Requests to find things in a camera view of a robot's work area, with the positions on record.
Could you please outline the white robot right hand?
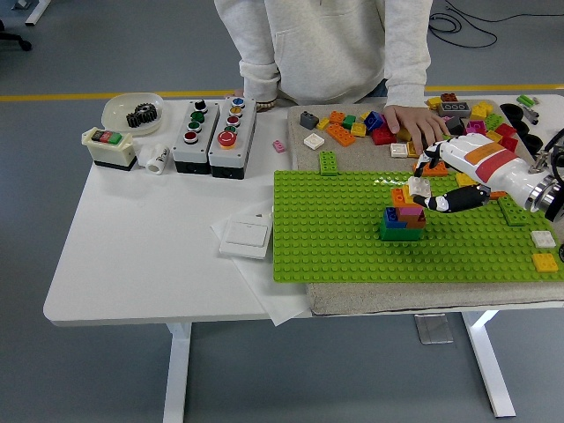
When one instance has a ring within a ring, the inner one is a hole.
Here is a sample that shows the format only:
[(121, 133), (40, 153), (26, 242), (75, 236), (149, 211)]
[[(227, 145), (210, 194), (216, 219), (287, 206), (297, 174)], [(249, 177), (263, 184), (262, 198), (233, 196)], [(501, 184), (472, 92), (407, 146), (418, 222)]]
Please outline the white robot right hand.
[(414, 174), (421, 176), (425, 165), (433, 168), (440, 160), (476, 183), (436, 197), (415, 195), (415, 204), (443, 213), (462, 212), (487, 204), (493, 191), (504, 191), (525, 210), (539, 209), (537, 187), (547, 173), (531, 174), (524, 159), (488, 137), (471, 133), (437, 142), (419, 156)]

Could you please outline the person's left hand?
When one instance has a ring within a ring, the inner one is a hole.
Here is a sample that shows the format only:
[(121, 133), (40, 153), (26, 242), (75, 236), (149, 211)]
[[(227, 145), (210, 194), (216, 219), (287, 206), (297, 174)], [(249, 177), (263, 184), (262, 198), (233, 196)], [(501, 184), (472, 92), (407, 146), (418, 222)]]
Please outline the person's left hand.
[(449, 135), (446, 123), (428, 108), (388, 105), (383, 109), (383, 115), (393, 134), (401, 129), (409, 132), (417, 154), (423, 153), (436, 141), (442, 141), (444, 135)]

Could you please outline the person's right hand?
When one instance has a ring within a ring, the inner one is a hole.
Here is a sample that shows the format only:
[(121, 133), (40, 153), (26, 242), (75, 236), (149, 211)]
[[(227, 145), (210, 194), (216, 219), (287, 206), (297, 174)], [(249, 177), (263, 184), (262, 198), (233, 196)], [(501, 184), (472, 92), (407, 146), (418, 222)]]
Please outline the person's right hand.
[[(243, 89), (236, 89), (236, 90), (233, 90), (233, 91), (230, 92), (230, 93), (225, 93), (225, 94), (224, 94), (224, 97), (225, 97), (225, 98), (226, 98), (226, 97), (244, 97), (244, 96), (245, 96), (245, 94), (244, 94), (244, 90), (243, 90)], [(276, 101), (275, 101), (275, 100), (267, 101), (267, 102), (259, 102), (259, 101), (258, 101), (258, 102), (256, 103), (256, 111), (257, 111), (257, 112), (265, 112), (265, 111), (268, 111), (268, 110), (273, 109), (273, 108), (275, 107), (275, 105), (276, 105)]]

